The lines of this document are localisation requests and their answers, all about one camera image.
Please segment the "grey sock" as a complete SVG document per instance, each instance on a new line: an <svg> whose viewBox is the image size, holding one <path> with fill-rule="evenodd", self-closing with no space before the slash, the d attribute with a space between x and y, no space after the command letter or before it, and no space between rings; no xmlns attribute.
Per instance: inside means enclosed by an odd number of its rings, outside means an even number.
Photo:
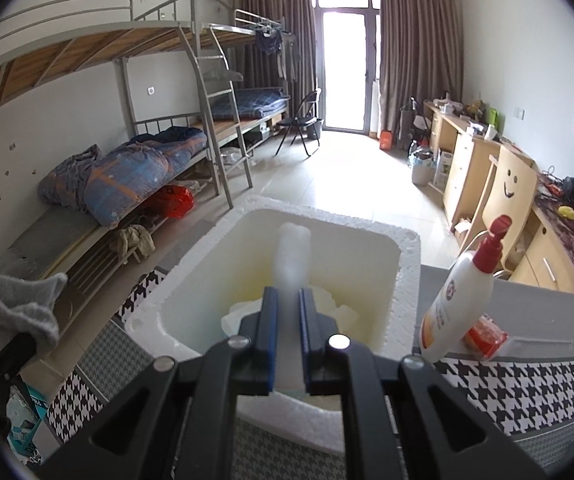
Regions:
<svg viewBox="0 0 574 480"><path fill-rule="evenodd" d="M60 326L54 307L67 281L65 273L39 281L0 274L0 352L21 333L30 334L36 342L37 359L56 348Z"/></svg>

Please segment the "white tissue paper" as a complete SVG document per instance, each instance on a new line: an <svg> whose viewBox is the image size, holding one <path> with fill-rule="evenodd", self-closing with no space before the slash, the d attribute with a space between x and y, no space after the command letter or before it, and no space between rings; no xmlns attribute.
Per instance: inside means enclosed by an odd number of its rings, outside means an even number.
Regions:
<svg viewBox="0 0 574 480"><path fill-rule="evenodd" d="M360 318L357 311L346 304L337 304L330 292L326 289L312 287L316 311L333 318L341 333L349 330ZM226 336L236 335L239 332L241 320L261 310L262 299L242 301L233 304L221 318L221 328Z"/></svg>

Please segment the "white foam sheet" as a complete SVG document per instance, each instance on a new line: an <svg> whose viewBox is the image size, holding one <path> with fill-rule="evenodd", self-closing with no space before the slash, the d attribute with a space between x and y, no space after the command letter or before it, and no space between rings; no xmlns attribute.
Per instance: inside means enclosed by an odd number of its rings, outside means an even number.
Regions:
<svg viewBox="0 0 574 480"><path fill-rule="evenodd" d="M273 263L273 285L278 292L275 388L295 393L304 390L299 292L309 286L311 231L287 222L277 234Z"/></svg>

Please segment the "red snack packet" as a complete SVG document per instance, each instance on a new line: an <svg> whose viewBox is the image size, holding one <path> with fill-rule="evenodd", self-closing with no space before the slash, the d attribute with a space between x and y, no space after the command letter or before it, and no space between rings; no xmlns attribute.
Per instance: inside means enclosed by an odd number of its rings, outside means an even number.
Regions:
<svg viewBox="0 0 574 480"><path fill-rule="evenodd" d="M481 315L465 336L462 342L480 360L491 360L508 338L505 330L498 326L491 316Z"/></svg>

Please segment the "houndstooth tablecloth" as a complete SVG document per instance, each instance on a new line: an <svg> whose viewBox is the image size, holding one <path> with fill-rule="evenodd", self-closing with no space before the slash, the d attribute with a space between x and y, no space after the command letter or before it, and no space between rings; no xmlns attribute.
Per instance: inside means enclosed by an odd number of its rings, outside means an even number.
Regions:
<svg viewBox="0 0 574 480"><path fill-rule="evenodd" d="M167 273L145 274L56 393L45 417L63 444L151 361L124 323ZM508 338L490 361L457 348L436 369L478 410L551 470L574 440L574 296L495 285L488 315Z"/></svg>

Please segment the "white pump lotion bottle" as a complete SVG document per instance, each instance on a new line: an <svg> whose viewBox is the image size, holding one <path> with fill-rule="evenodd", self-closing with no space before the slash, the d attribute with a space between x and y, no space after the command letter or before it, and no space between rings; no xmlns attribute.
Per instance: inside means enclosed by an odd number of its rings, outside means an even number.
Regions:
<svg viewBox="0 0 574 480"><path fill-rule="evenodd" d="M426 361L441 360L481 318L492 296L493 273L502 258L503 239L511 223L507 214L501 214L492 222L478 248L464 252L455 261L421 319L419 348Z"/></svg>

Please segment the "white foam box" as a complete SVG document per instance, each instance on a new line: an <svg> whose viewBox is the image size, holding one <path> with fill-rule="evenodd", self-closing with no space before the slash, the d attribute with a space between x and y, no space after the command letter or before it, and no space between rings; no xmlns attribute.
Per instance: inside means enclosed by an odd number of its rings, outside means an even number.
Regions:
<svg viewBox="0 0 574 480"><path fill-rule="evenodd" d="M234 304L275 287L275 386L241 399L238 416L274 436L341 453L340 411L304 392L298 292L325 289L357 314L353 346L397 360L412 350L419 274L421 239L412 230L252 197L191 248L126 330L151 356L194 359L224 338L222 321Z"/></svg>

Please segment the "blue plaid quilt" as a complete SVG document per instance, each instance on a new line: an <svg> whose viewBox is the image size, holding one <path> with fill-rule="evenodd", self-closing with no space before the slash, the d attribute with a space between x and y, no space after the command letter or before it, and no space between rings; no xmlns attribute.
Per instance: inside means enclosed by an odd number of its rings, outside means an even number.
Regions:
<svg viewBox="0 0 574 480"><path fill-rule="evenodd" d="M189 167L208 139L194 127L144 133L103 153L96 144L52 169L39 183L44 203L89 214L113 229Z"/></svg>

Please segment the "red plastic bag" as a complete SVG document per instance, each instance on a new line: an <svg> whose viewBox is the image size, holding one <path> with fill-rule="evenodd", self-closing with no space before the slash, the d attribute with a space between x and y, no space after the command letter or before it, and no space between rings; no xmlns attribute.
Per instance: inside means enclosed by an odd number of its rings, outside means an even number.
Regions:
<svg viewBox="0 0 574 480"><path fill-rule="evenodd" d="M195 205L191 191L182 185L166 185L153 193L145 205L153 214L165 218L183 218Z"/></svg>

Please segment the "smiley wooden chair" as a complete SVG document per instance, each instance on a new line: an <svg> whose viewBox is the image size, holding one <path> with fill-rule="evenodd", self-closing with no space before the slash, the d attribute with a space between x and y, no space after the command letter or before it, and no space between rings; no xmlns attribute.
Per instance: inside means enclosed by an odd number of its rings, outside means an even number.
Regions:
<svg viewBox="0 0 574 480"><path fill-rule="evenodd" d="M517 254L519 240L531 214L537 185L537 173L532 160L503 145L497 157L491 156L483 193L470 222L470 228L459 252L473 250L492 222L506 214L511 227L503 239L500 267L512 272L521 257Z"/></svg>

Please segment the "yellow object on desk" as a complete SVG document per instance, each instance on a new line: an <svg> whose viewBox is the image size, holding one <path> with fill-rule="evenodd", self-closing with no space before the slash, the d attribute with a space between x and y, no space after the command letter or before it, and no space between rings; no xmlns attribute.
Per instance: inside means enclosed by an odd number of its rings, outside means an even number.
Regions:
<svg viewBox="0 0 574 480"><path fill-rule="evenodd" d="M560 215L560 217L574 221L574 209L572 207L559 206L557 212Z"/></svg>

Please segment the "wooden desk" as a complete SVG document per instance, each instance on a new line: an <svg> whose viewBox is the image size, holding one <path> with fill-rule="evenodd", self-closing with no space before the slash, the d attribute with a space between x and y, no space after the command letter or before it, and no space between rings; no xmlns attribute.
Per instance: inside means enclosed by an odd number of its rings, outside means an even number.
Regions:
<svg viewBox="0 0 574 480"><path fill-rule="evenodd" d="M464 118L431 103L425 110L431 116L432 150L453 155L443 209L451 231L464 230L459 250L472 249L492 221L507 214L512 226L500 275L574 296L574 221L560 216L560 200L535 162L510 143L469 134L471 122Z"/></svg>

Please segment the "black folding chair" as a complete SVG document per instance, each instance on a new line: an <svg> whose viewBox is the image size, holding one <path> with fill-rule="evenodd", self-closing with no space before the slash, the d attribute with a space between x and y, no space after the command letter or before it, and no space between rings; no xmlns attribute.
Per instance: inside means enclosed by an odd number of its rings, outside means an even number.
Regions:
<svg viewBox="0 0 574 480"><path fill-rule="evenodd" d="M311 156L305 143L304 135L319 122L319 118L316 116L316 109L319 105L321 95L322 89L315 88L300 101L296 113L293 116L285 117L276 124L276 127L281 132L281 143L278 145L275 156L281 151L289 134L293 135L291 144L299 140L307 157Z"/></svg>

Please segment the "metal bunk bed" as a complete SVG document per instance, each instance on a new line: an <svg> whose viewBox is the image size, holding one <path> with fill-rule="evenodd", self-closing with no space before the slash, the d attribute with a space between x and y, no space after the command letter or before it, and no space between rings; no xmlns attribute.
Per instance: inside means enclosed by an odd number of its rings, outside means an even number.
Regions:
<svg viewBox="0 0 574 480"><path fill-rule="evenodd" d="M42 280L67 272L101 286L118 269L112 243L146 200L109 229L38 196L52 169L93 144L108 153L140 134L198 128L207 148L186 170L209 162L207 183L229 195L221 148L243 140L251 122L240 115L240 76L227 52L255 35L235 9L226 23L205 22L198 1L135 14L132 0L109 0L114 22L0 49L0 274Z"/></svg>

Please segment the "brown right curtain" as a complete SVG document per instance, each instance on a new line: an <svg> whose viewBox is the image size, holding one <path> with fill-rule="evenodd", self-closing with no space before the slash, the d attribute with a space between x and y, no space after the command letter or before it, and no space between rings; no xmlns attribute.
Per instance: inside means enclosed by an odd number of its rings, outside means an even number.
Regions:
<svg viewBox="0 0 574 480"><path fill-rule="evenodd" d="M459 0L380 0L380 126L397 132L401 108L449 94L462 99Z"/></svg>

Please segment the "brown curtain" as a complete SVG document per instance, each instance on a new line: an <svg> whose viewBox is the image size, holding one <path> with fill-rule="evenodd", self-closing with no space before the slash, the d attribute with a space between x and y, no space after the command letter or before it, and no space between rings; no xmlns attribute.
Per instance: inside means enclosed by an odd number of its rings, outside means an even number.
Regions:
<svg viewBox="0 0 574 480"><path fill-rule="evenodd" d="M245 88L280 88L289 113L316 88L312 0L233 0L241 24L255 35L236 53Z"/></svg>
<svg viewBox="0 0 574 480"><path fill-rule="evenodd" d="M401 108L449 94L462 99L459 0L380 0L380 126L397 132Z"/></svg>

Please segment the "balcony glass door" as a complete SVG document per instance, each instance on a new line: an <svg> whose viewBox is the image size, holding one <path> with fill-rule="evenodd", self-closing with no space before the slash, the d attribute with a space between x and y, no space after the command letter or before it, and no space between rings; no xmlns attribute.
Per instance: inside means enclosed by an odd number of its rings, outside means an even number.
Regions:
<svg viewBox="0 0 574 480"><path fill-rule="evenodd" d="M331 131L375 134L380 0L312 0L321 114Z"/></svg>

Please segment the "brown left curtain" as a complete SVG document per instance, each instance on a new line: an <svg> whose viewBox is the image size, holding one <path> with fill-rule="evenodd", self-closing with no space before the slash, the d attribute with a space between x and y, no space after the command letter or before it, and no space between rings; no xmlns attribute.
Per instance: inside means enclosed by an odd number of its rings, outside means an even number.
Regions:
<svg viewBox="0 0 574 480"><path fill-rule="evenodd" d="M289 113L316 88L312 0L233 0L241 24L255 35L236 53L245 88L280 88Z"/></svg>

